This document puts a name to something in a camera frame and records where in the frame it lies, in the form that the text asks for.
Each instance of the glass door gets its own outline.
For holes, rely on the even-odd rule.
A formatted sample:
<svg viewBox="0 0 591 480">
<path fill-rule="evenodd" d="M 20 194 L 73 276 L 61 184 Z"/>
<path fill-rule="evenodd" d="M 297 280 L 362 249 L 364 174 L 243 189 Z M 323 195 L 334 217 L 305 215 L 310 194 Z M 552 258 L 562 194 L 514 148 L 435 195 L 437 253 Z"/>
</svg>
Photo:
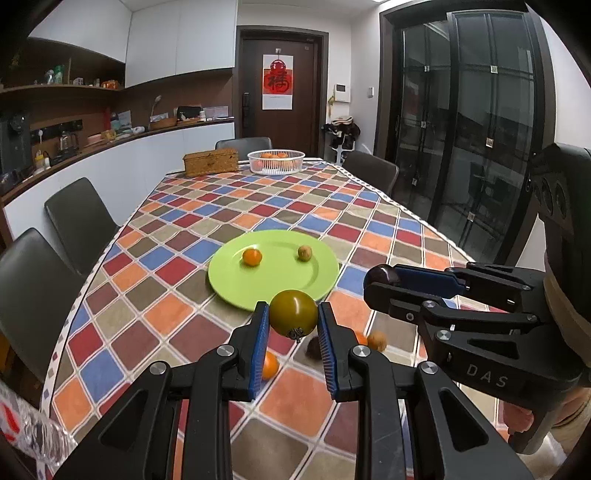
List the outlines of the glass door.
<svg viewBox="0 0 591 480">
<path fill-rule="evenodd" d="M 472 257 L 493 262 L 530 154 L 531 40 L 520 12 L 460 12 L 452 21 L 458 39 L 457 116 L 434 226 Z"/>
<path fill-rule="evenodd" d="M 449 117 L 447 21 L 402 30 L 402 111 L 394 200 L 427 220 L 437 187 Z"/>
</svg>

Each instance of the green tomato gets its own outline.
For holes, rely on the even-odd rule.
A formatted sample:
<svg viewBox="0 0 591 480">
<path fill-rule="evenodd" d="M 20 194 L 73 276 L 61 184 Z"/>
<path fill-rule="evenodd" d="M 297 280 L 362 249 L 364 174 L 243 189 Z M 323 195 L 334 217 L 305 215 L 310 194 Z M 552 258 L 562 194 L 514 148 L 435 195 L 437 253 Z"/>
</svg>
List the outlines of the green tomato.
<svg viewBox="0 0 591 480">
<path fill-rule="evenodd" d="M 296 340 L 310 334 L 318 323 L 318 308 L 312 298 L 299 290 L 284 290 L 271 300 L 269 324 L 287 338 Z"/>
</svg>

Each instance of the basket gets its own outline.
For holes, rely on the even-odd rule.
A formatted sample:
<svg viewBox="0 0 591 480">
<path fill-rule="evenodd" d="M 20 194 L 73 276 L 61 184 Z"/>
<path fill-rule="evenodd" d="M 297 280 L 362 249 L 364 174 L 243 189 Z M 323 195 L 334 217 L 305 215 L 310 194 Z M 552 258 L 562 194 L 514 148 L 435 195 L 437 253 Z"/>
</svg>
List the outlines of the basket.
<svg viewBox="0 0 591 480">
<path fill-rule="evenodd" d="M 286 158 L 264 158 L 266 155 L 287 155 Z M 248 154 L 251 172 L 259 175 L 291 175 L 302 169 L 305 153 L 297 150 L 259 150 Z"/>
<path fill-rule="evenodd" d="M 238 152 L 234 148 L 188 153 L 183 161 L 187 177 L 238 171 Z"/>
</svg>

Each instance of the upper cabinet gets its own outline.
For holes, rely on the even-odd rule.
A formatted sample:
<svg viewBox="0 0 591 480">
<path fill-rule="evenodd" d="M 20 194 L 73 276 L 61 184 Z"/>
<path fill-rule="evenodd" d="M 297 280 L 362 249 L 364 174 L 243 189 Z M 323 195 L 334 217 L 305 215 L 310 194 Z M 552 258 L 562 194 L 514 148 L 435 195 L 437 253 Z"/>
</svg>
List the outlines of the upper cabinet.
<svg viewBox="0 0 591 480">
<path fill-rule="evenodd" d="M 63 0 L 29 35 L 125 62 L 131 11 L 119 0 Z"/>
<path fill-rule="evenodd" d="M 180 17 L 180 1 L 134 12 L 127 44 L 126 87 L 176 74 Z"/>
<path fill-rule="evenodd" d="M 234 66 L 236 0 L 179 0 L 177 74 Z"/>
<path fill-rule="evenodd" d="M 175 0 L 133 13 L 125 86 L 234 66 L 237 0 Z"/>
</svg>

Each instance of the gray chair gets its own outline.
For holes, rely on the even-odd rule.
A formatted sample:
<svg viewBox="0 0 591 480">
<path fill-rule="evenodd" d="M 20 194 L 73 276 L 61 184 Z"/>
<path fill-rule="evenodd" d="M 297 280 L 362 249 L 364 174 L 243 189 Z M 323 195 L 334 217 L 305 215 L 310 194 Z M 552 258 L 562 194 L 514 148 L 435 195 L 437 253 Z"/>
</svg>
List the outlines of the gray chair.
<svg viewBox="0 0 591 480">
<path fill-rule="evenodd" d="M 399 171 L 396 164 L 353 150 L 347 153 L 343 168 L 372 187 L 382 190 L 389 197 L 392 196 Z"/>
<path fill-rule="evenodd" d="M 34 228 L 0 256 L 0 330 L 41 382 L 82 283 Z"/>
<path fill-rule="evenodd" d="M 88 276 L 119 229 L 92 183 L 70 183 L 45 202 L 45 210 L 74 270 Z"/>
<path fill-rule="evenodd" d="M 250 137 L 220 140 L 216 143 L 216 150 L 220 148 L 234 148 L 238 150 L 238 160 L 248 160 L 249 153 L 258 150 L 271 150 L 273 145 L 269 137 Z"/>
</svg>

